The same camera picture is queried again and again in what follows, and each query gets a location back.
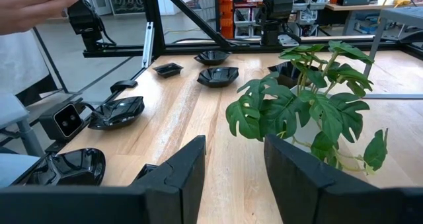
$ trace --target black bowl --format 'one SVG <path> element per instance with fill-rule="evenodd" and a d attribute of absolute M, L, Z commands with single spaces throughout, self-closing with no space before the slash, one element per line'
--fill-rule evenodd
<path fill-rule="evenodd" d="M 221 51 L 206 51 L 200 53 L 194 59 L 204 65 L 220 65 L 223 63 L 226 58 L 228 58 L 229 53 Z"/>
<path fill-rule="evenodd" d="M 200 72 L 197 82 L 210 88 L 221 88 L 230 85 L 238 75 L 236 67 L 210 68 Z"/>
<path fill-rule="evenodd" d="M 98 186 L 106 170 L 106 158 L 98 149 L 80 149 L 60 155 L 46 155 L 14 184 Z"/>
<path fill-rule="evenodd" d="M 166 79 L 166 78 L 169 78 L 170 76 L 180 74 L 180 71 L 184 68 L 175 63 L 168 63 L 165 65 L 157 66 L 156 68 L 153 68 L 153 69 L 157 72 L 158 75 Z"/>
<path fill-rule="evenodd" d="M 90 117 L 88 128 L 114 130 L 132 124 L 144 110 L 142 96 L 122 98 L 99 106 Z"/>
<path fill-rule="evenodd" d="M 310 67 L 313 71 L 317 71 L 317 67 Z M 278 72 L 279 77 L 277 78 L 279 85 L 287 86 L 292 88 L 297 85 L 299 74 L 301 73 L 299 69 L 295 68 L 290 61 L 283 62 L 279 65 L 267 67 L 270 72 Z"/>

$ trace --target human hand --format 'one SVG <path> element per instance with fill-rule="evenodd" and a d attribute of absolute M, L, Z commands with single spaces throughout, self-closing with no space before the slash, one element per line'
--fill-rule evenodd
<path fill-rule="evenodd" d="M 26 32 L 78 0 L 0 0 L 0 35 Z"/>

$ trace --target chair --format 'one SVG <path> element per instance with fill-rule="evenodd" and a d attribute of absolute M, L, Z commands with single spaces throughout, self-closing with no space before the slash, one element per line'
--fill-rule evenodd
<path fill-rule="evenodd" d="M 15 137 L 16 134 L 7 131 L 6 128 L 16 123 L 19 128 L 16 137 L 22 139 L 28 155 L 41 157 L 44 152 L 28 122 L 28 118 L 28 111 L 15 95 L 10 93 L 0 94 L 0 133 Z"/>

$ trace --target monstera plant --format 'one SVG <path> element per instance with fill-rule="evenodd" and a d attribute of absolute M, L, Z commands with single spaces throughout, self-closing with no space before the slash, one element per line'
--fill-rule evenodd
<path fill-rule="evenodd" d="M 329 42 L 332 57 L 325 61 L 316 55 L 323 47 L 298 46 L 280 54 L 280 59 L 289 59 L 301 72 L 292 90 L 278 84 L 275 79 L 278 72 L 250 80 L 239 88 L 238 93 L 244 90 L 245 93 L 226 109 L 231 133 L 236 136 L 238 126 L 241 135 L 259 141 L 267 134 L 276 134 L 282 139 L 290 138 L 294 145 L 307 147 L 316 158 L 336 168 L 374 173 L 381 168 L 387 154 L 388 129 L 375 133 L 363 155 L 345 155 L 338 145 L 341 134 L 350 143 L 360 138 L 363 116 L 358 111 L 369 110 L 369 105 L 361 98 L 365 90 L 371 91 L 373 83 L 347 63 L 336 62 L 339 56 L 370 64 L 373 60 L 351 45 Z M 318 70 L 310 69 L 312 64 L 318 66 Z M 307 80 L 311 81 L 308 87 L 305 86 Z M 329 96 L 335 86 L 343 83 L 351 93 Z M 311 122 L 318 127 L 314 140 L 306 142 L 295 136 Z M 355 159 L 362 165 L 349 167 L 345 162 L 348 159 Z"/>

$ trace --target wooden table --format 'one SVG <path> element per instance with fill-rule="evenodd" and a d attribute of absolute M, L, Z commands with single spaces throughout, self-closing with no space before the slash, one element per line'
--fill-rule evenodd
<path fill-rule="evenodd" d="M 423 1 L 415 2 L 418 7 L 423 6 Z M 405 5 L 407 7 L 413 7 L 413 4 Z M 356 23 L 356 11 L 363 11 L 363 10 L 380 10 L 380 9 L 387 9 L 393 8 L 394 5 L 378 5 L 376 4 L 369 4 L 369 5 L 352 5 L 352 6 L 341 6 L 334 3 L 326 4 L 326 8 L 332 11 L 348 11 L 348 17 L 345 22 L 344 30 L 342 31 L 343 36 L 352 35 Z"/>
<path fill-rule="evenodd" d="M 329 53 L 318 55 L 329 59 Z M 234 137 L 225 119 L 227 106 L 241 94 L 236 90 L 250 79 L 263 77 L 267 67 L 278 63 L 277 54 L 233 54 L 222 66 L 239 68 L 238 79 L 228 87 L 211 89 L 196 82 L 207 68 L 194 56 L 161 56 L 141 74 L 138 87 L 119 98 L 144 96 L 145 110 L 131 126 L 114 131 L 85 128 L 61 152 L 86 147 L 106 155 L 102 185 L 127 186 L 145 163 L 161 164 L 197 135 L 207 138 L 206 179 L 198 223 L 281 223 L 267 178 L 263 143 Z M 152 67 L 175 62 L 184 67 L 180 75 L 162 79 Z M 364 69 L 361 62 L 342 59 Z M 422 62 L 402 52 L 378 52 L 370 79 L 375 92 L 419 91 L 423 86 Z M 338 91 L 347 91 L 340 86 Z M 423 104 L 420 101 L 368 101 L 372 111 L 364 113 L 364 130 L 356 144 L 344 152 L 362 154 L 375 131 L 389 127 L 384 167 L 376 176 L 355 176 L 379 187 L 423 185 Z"/>

